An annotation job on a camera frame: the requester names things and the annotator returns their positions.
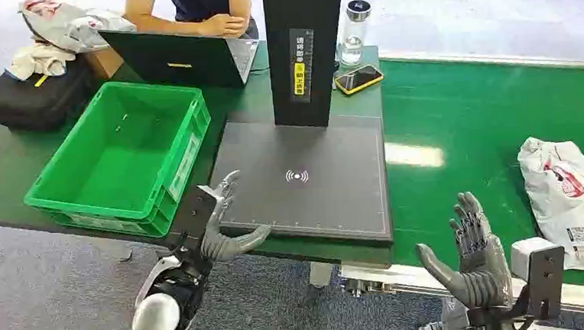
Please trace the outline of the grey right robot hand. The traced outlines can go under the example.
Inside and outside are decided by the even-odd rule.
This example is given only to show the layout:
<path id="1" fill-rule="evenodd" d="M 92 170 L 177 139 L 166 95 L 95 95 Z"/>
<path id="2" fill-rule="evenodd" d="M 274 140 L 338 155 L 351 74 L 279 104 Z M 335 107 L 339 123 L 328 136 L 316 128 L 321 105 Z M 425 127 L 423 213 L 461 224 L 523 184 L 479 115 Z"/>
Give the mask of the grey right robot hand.
<path id="1" fill-rule="evenodd" d="M 454 212 L 459 220 L 450 219 L 449 226 L 454 230 L 459 269 L 438 260 L 426 244 L 415 247 L 420 264 L 465 307 L 510 306 L 511 273 L 482 204 L 471 192 L 462 192 L 457 195 Z"/>

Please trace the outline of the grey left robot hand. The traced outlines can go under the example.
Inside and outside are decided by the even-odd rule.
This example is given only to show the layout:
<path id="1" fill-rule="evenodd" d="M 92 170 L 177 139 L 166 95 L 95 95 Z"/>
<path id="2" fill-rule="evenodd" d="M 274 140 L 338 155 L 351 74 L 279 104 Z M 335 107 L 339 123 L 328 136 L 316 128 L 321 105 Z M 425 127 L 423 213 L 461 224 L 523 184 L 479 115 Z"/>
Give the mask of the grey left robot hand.
<path id="1" fill-rule="evenodd" d="M 212 262 L 231 260 L 239 254 L 244 254 L 257 248 L 264 243 L 272 230 L 270 225 L 257 225 L 249 234 L 240 235 L 236 238 L 231 238 L 220 232 L 220 221 L 234 201 L 234 192 L 240 176 L 240 170 L 234 170 L 225 176 L 215 188 L 198 185 L 200 190 L 204 191 L 208 196 L 212 196 L 216 201 L 200 245 L 201 255 Z"/>

